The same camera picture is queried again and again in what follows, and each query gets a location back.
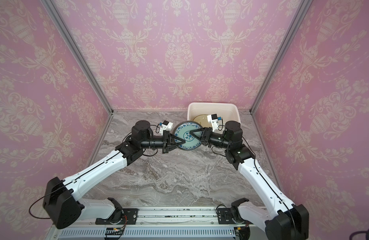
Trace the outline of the teal blue floral plate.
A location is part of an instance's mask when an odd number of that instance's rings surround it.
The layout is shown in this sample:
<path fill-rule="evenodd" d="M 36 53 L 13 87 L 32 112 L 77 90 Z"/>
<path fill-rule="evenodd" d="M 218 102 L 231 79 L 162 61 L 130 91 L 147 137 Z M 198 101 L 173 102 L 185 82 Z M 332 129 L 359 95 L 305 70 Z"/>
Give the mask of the teal blue floral plate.
<path fill-rule="evenodd" d="M 179 145 L 178 148 L 184 151 L 192 151 L 200 147 L 201 141 L 195 138 L 190 131 L 202 129 L 203 127 L 200 124 L 193 121 L 186 121 L 178 124 L 174 128 L 172 134 L 185 141 L 185 143 Z"/>

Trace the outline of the beige plate with wheat sprig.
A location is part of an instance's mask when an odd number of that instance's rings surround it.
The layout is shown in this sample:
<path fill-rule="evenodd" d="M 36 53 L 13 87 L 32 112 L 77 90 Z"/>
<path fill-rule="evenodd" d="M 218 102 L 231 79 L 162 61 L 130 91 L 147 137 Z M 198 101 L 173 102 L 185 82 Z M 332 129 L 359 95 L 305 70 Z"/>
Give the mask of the beige plate with wheat sprig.
<path fill-rule="evenodd" d="M 203 128 L 211 128 L 212 124 L 208 122 L 207 115 L 199 115 L 193 119 L 194 122 L 201 125 Z"/>

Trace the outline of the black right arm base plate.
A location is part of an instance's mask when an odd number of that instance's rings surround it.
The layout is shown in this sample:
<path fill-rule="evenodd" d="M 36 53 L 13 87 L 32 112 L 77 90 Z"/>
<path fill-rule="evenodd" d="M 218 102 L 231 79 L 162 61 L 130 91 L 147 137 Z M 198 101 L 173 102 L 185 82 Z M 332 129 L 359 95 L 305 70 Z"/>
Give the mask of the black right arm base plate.
<path fill-rule="evenodd" d="M 219 206 L 215 208 L 215 212 L 217 215 L 218 223 L 220 225 L 233 225 L 240 224 L 232 214 L 231 208 L 226 208 L 224 206 Z"/>

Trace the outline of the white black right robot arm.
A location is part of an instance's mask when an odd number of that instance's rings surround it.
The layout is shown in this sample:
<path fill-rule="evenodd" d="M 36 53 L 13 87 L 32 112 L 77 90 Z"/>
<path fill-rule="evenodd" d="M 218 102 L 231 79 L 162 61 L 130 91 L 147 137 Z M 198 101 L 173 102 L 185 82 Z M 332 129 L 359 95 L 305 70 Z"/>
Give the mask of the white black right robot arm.
<path fill-rule="evenodd" d="M 241 125 L 228 121 L 222 134 L 212 128 L 189 131 L 189 135 L 208 147 L 225 150 L 226 159 L 245 177 L 265 205 L 265 209 L 248 200 L 239 200 L 231 206 L 238 217 L 257 226 L 269 240 L 307 240 L 309 237 L 309 212 L 296 205 L 273 183 L 260 166 L 253 151 L 246 144 Z"/>

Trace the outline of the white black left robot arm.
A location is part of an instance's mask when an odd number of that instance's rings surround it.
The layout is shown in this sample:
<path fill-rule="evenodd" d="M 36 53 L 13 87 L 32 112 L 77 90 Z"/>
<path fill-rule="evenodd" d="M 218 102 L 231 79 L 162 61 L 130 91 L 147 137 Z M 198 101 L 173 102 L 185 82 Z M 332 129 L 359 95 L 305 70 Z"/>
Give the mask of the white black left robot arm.
<path fill-rule="evenodd" d="M 113 173 L 134 163 L 145 150 L 161 149 L 167 154 L 185 142 L 184 138 L 167 130 L 156 136 L 150 122 L 138 121 L 130 135 L 102 160 L 63 180 L 58 177 L 51 179 L 46 186 L 43 208 L 57 229 L 86 219 L 102 219 L 117 224 L 124 219 L 123 208 L 117 200 L 88 200 L 84 195 Z"/>

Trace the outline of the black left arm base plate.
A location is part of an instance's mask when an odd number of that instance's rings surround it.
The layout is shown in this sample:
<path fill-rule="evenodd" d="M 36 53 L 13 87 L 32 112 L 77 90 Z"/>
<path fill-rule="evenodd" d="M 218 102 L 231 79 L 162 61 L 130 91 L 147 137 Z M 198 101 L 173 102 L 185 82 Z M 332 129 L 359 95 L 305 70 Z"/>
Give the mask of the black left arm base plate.
<path fill-rule="evenodd" d="M 135 225 L 138 218 L 139 209 L 126 208 L 123 209 L 121 214 L 116 214 L 113 219 L 100 219 L 95 220 L 96 225 Z"/>

